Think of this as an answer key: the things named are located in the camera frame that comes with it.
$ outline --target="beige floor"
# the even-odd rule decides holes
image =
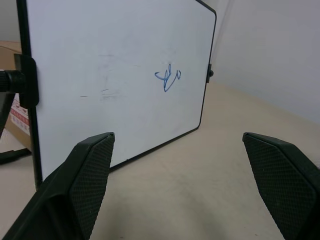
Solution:
[[[199,130],[109,175],[91,240],[283,240],[242,143],[255,132],[320,163],[320,126],[210,83]],[[0,237],[34,193],[31,158],[0,166]]]

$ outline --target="whiteboard frame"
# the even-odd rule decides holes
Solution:
[[[216,31],[216,23],[217,23],[217,13],[216,11],[208,6],[206,3],[204,3],[202,0],[194,0],[203,5],[205,8],[209,9],[211,12],[215,15],[215,22],[213,27],[213,33],[212,33],[212,41],[211,41],[211,49],[210,49],[210,55],[209,55],[209,62],[208,67],[211,62],[211,55],[212,55],[212,48],[214,44],[214,37],[215,37],[215,31]],[[20,31],[20,42],[21,42],[21,52],[23,55],[27,55],[32,57],[31,54],[31,43],[30,43],[30,33],[29,33],[29,20],[28,20],[28,11],[27,11],[27,0],[16,0],[17,5],[17,13],[18,13],[18,22],[19,22],[19,31]],[[204,103],[205,103],[205,96],[206,96],[206,89],[207,84],[204,85],[204,93],[203,93],[203,100],[202,100],[202,107],[201,107],[201,115],[200,115],[200,122],[199,125],[180,136],[177,136],[169,141],[166,141],[152,149],[149,149],[137,156],[134,156],[130,159],[125,160],[124,162],[121,162],[111,168],[111,170],[118,169],[128,163],[131,163],[132,161],[135,161],[136,159],[139,159],[159,148],[162,148],[163,146],[172,143],[175,140],[178,140],[182,137],[184,137],[187,134],[190,134],[194,131],[196,131],[202,121],[202,114],[204,109]],[[30,127],[30,137],[31,137],[31,149],[32,149],[32,158],[33,158],[33,170],[34,170],[34,179],[35,179],[35,187],[38,189],[43,182],[43,175],[42,175],[42,167],[41,167],[41,154],[40,154],[40,145],[39,145],[39,134],[38,134],[38,121],[37,121],[37,110],[36,107],[29,108],[28,109],[28,117],[29,117],[29,127]]]

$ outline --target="blue scribble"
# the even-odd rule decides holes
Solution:
[[[168,69],[165,70],[164,77],[158,76],[159,73],[160,72],[158,71],[158,72],[154,73],[154,75],[158,79],[163,81],[163,90],[164,90],[165,93],[171,88],[172,84],[174,84],[176,79],[180,80],[180,78],[181,78],[181,71],[177,70],[173,82],[167,87],[168,80],[169,80],[169,78],[171,77],[171,74],[172,74],[171,73],[171,64],[169,64]]]

